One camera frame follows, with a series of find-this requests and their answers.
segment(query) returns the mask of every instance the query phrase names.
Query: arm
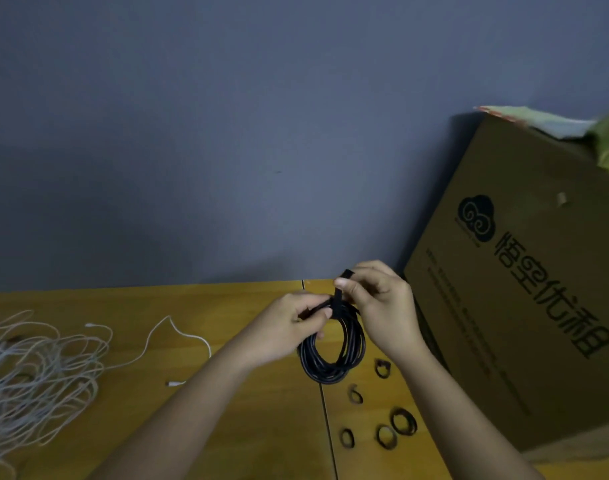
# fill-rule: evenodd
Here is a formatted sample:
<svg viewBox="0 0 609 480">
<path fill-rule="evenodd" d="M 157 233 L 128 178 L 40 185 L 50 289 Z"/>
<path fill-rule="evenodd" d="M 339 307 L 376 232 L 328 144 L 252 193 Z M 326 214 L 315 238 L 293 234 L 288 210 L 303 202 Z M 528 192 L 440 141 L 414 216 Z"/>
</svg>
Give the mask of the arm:
<svg viewBox="0 0 609 480">
<path fill-rule="evenodd" d="M 328 295 L 288 294 L 271 303 L 222 347 L 153 416 L 113 452 L 88 480 L 184 478 L 202 451 L 236 389 L 265 363 L 284 357 L 320 331 L 331 315 L 298 315 Z"/>
<path fill-rule="evenodd" d="M 428 350 L 411 287 L 380 261 L 353 271 L 336 286 L 350 295 L 369 337 L 402 371 L 453 478 L 542 479 Z"/>
</svg>

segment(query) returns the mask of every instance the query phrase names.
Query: white cable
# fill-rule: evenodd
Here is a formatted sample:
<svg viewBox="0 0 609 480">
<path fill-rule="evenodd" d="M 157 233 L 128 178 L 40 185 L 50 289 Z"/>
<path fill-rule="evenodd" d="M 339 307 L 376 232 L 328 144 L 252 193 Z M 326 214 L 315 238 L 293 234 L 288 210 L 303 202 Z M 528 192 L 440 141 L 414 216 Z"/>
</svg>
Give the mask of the white cable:
<svg viewBox="0 0 609 480">
<path fill-rule="evenodd" d="M 85 325 L 107 329 L 108 340 L 82 334 L 61 337 L 52 325 L 30 321 L 32 316 L 32 310 L 25 310 L 0 321 L 0 465 L 9 468 L 13 477 L 15 470 L 5 456 L 20 447 L 49 443 L 96 398 L 101 373 L 139 360 L 166 319 L 183 337 L 202 340 L 211 357 L 211 346 L 203 337 L 181 332 L 168 315 L 151 329 L 140 355 L 105 367 L 101 359 L 109 351 L 111 327 Z M 27 325 L 33 326 L 32 332 L 40 327 L 46 334 L 25 337 L 18 329 Z M 184 381 L 166 384 L 173 387 Z"/>
</svg>

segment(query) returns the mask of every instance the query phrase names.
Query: blue-gray wall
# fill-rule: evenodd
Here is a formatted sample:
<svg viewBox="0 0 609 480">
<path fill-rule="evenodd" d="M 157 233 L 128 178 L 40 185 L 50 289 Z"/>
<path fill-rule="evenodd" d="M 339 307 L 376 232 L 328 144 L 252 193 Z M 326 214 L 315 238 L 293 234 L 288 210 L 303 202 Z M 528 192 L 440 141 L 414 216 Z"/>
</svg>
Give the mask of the blue-gray wall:
<svg viewBox="0 0 609 480">
<path fill-rule="evenodd" d="M 399 264 L 479 104 L 609 109 L 609 0 L 0 0 L 0 290 Z"/>
</svg>

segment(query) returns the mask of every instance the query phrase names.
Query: cardboard box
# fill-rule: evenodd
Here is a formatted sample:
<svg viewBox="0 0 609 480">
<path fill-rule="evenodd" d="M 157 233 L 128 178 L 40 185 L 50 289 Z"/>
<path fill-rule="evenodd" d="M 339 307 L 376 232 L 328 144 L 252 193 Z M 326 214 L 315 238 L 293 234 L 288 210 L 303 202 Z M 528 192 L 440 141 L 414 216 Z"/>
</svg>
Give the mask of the cardboard box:
<svg viewBox="0 0 609 480">
<path fill-rule="evenodd" d="M 609 456 L 609 173 L 585 146 L 485 116 L 405 275 L 529 460 Z"/>
</svg>

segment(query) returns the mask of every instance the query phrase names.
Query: cloud logo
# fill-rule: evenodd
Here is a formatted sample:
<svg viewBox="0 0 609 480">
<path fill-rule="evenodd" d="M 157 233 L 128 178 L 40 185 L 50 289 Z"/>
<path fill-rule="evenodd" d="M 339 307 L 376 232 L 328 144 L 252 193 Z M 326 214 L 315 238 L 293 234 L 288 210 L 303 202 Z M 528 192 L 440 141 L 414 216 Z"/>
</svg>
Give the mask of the cloud logo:
<svg viewBox="0 0 609 480">
<path fill-rule="evenodd" d="M 463 199 L 458 206 L 458 217 L 480 242 L 492 240 L 496 233 L 493 202 L 486 195 Z"/>
</svg>

